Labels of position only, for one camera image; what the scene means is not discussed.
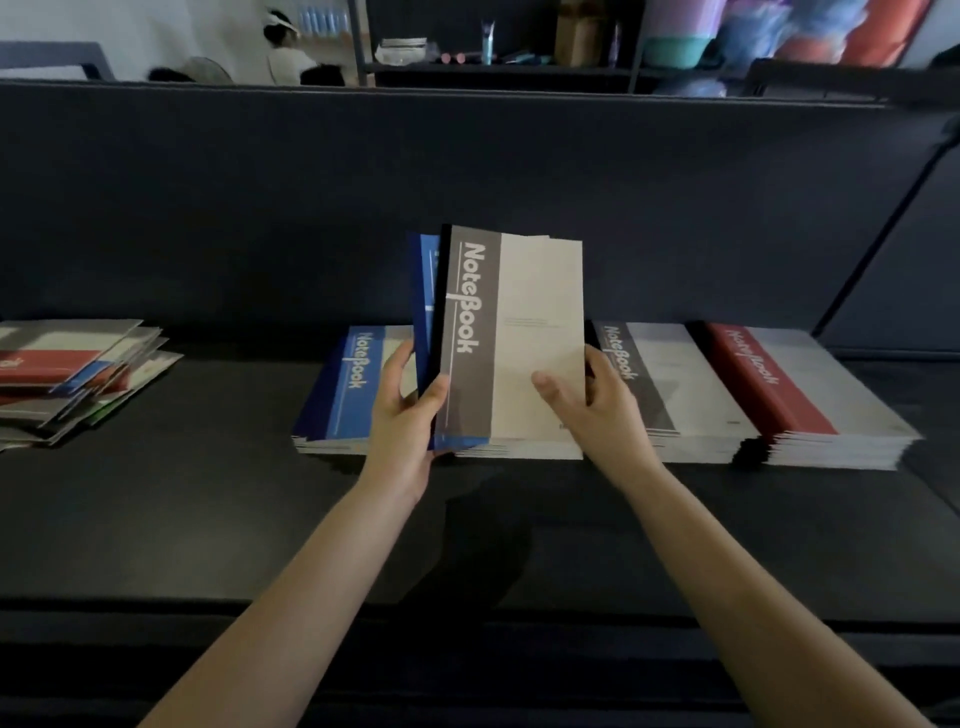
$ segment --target teal container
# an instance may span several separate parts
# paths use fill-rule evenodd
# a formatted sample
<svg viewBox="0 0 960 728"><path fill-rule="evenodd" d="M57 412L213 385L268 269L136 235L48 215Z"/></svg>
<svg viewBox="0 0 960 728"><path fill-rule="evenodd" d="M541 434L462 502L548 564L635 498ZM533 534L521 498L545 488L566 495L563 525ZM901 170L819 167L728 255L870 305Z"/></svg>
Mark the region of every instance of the teal container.
<svg viewBox="0 0 960 728"><path fill-rule="evenodd" d="M643 62L654 68L695 68L712 36L652 37L643 43Z"/></svg>

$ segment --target hand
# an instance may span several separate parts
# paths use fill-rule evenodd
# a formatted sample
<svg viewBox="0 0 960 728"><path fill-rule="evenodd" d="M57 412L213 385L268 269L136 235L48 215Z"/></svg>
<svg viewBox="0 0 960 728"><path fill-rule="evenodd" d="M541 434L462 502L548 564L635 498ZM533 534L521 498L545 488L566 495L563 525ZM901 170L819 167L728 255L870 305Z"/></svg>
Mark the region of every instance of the hand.
<svg viewBox="0 0 960 728"><path fill-rule="evenodd" d="M430 423L446 400L449 377L434 379L419 400L416 393L402 398L400 379L413 349L412 341L404 341L383 365L373 403L370 448L360 478L401 489L419 500L434 458L434 452L427 450Z"/></svg>
<svg viewBox="0 0 960 728"><path fill-rule="evenodd" d="M638 474L663 465L647 437L636 398L610 360L591 346L586 355L593 370L593 378L587 380L587 404L577 401L568 382L548 372L534 372L533 383L587 457L624 490Z"/></svg>

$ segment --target left hand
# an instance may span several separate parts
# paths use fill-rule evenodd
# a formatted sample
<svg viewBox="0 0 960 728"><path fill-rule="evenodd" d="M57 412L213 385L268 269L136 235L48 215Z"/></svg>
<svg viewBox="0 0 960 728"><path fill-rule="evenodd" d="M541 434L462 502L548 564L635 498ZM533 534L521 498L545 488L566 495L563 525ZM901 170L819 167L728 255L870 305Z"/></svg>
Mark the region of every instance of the left hand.
<svg viewBox="0 0 960 728"><path fill-rule="evenodd" d="M438 376L418 400L416 394L406 400L401 397L400 379L413 349L413 341L404 341L383 365L373 403L370 448L360 477L419 500L435 456L427 450L430 423L446 401L449 377Z"/></svg>

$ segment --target forearm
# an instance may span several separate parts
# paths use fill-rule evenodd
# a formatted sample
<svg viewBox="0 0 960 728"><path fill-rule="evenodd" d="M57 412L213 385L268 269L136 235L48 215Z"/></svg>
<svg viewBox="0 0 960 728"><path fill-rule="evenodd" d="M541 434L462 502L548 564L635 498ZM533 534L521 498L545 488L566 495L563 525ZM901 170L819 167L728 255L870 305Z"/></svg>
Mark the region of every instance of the forearm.
<svg viewBox="0 0 960 728"><path fill-rule="evenodd" d="M295 726L415 501L361 477L142 725Z"/></svg>
<svg viewBox="0 0 960 728"><path fill-rule="evenodd" d="M778 726L927 726L666 468L620 484L755 717Z"/></svg>

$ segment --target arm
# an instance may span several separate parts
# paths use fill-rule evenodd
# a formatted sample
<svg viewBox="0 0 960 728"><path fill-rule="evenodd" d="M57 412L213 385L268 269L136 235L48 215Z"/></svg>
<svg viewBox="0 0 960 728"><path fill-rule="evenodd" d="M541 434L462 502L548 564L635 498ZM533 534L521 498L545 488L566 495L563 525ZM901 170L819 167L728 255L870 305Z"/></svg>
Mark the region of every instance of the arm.
<svg viewBox="0 0 960 728"><path fill-rule="evenodd" d="M660 463L636 400L588 347L588 405L546 373L534 384L639 518L762 725L930 726L736 542Z"/></svg>
<svg viewBox="0 0 960 728"><path fill-rule="evenodd" d="M142 728L297 725L426 488L430 421L447 383L438 377L416 404L402 401L400 374L412 349L404 343L384 365L370 454L357 483Z"/></svg>

